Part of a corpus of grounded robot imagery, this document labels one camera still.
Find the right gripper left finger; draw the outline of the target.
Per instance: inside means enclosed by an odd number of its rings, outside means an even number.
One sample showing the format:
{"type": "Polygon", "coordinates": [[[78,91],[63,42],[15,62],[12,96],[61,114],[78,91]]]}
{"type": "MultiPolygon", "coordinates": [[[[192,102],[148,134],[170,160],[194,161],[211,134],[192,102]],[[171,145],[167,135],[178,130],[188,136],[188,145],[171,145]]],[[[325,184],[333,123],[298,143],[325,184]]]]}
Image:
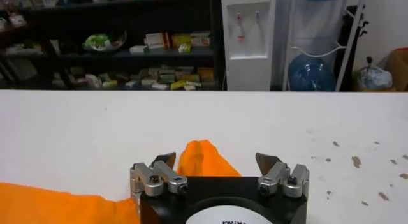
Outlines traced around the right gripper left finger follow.
{"type": "Polygon", "coordinates": [[[174,170],[176,152],[156,156],[147,166],[134,163],[130,168],[130,192],[133,197],[144,193],[149,197],[158,197],[168,192],[183,195],[187,192],[187,177],[178,175],[174,170]]]}

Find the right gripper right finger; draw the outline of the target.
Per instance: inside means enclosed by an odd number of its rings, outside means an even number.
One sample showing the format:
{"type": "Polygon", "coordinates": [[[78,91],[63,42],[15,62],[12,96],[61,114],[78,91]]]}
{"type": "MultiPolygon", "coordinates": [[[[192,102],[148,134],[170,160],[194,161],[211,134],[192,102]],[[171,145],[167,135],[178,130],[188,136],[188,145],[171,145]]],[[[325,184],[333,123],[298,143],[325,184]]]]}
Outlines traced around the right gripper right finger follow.
{"type": "Polygon", "coordinates": [[[261,177],[258,178],[258,191],[262,196],[274,195],[279,188],[289,198],[309,196],[310,171],[305,165],[296,164],[291,170],[288,164],[277,156],[256,153],[255,158],[261,171],[261,177]]]}

